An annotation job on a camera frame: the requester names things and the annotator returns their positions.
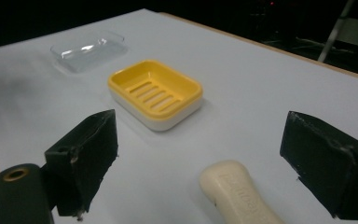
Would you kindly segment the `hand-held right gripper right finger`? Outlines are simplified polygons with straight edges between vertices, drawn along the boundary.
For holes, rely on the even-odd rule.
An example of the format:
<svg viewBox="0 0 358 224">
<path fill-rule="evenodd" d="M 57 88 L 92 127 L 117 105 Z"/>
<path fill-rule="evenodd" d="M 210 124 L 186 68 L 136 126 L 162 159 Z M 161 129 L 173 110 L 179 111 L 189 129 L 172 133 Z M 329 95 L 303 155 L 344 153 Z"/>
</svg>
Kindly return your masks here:
<svg viewBox="0 0 358 224">
<path fill-rule="evenodd" d="M 280 155 L 332 217 L 358 220 L 358 140 L 313 116 L 287 114 Z"/>
</svg>

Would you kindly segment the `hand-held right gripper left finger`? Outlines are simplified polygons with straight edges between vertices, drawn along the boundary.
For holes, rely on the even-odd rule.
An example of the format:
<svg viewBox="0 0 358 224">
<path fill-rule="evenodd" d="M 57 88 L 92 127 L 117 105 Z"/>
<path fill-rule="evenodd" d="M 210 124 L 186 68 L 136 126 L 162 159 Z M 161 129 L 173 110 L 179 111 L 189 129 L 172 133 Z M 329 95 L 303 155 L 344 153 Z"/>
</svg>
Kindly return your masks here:
<svg viewBox="0 0 358 224">
<path fill-rule="evenodd" d="M 81 121 L 45 152 L 49 205 L 63 217 L 79 217 L 89 211 L 117 153 L 115 110 Z"/>
</svg>

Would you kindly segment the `yellow and white soap dish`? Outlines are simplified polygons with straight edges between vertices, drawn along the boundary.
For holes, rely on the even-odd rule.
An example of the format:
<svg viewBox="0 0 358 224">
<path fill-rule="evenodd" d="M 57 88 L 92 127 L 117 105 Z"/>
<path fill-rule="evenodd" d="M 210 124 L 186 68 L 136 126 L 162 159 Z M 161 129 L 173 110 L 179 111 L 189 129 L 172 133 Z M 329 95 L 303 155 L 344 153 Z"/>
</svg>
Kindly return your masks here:
<svg viewBox="0 0 358 224">
<path fill-rule="evenodd" d="M 112 97 L 152 131 L 167 131 L 200 108 L 201 84 L 161 62 L 144 60 L 107 79 Z"/>
</svg>

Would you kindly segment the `cream soap bar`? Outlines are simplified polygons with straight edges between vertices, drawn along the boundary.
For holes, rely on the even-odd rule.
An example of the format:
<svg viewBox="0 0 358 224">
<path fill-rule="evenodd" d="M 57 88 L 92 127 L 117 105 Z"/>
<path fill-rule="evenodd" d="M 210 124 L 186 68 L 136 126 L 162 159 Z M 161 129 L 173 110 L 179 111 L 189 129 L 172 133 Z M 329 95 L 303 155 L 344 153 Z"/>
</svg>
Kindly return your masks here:
<svg viewBox="0 0 358 224">
<path fill-rule="evenodd" d="M 244 165 L 220 161 L 200 174 L 200 187 L 226 224 L 284 224 L 256 190 Z"/>
</svg>

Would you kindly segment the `clear plastic soap dish lid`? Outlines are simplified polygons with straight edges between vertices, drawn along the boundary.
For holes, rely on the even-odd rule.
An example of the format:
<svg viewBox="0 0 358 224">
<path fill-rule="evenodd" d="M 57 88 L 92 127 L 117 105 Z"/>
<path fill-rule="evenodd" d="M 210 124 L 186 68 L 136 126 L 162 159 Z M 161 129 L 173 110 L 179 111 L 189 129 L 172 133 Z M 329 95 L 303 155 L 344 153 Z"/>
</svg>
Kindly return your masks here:
<svg viewBox="0 0 358 224">
<path fill-rule="evenodd" d="M 127 53 L 125 38 L 110 31 L 80 34 L 50 48 L 58 65 L 72 73 L 82 73 Z"/>
</svg>

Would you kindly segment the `grey metal stand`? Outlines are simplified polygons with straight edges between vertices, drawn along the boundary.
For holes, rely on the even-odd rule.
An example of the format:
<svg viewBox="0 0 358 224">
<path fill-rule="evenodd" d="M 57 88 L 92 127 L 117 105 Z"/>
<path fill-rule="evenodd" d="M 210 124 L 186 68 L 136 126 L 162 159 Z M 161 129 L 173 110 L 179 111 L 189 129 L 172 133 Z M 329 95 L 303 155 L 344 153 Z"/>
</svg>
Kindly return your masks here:
<svg viewBox="0 0 358 224">
<path fill-rule="evenodd" d="M 358 19 L 351 14 L 352 8 L 357 1 L 347 0 L 324 44 L 323 50 L 318 57 L 318 62 L 323 63 L 325 61 L 336 41 L 358 47 Z"/>
</svg>

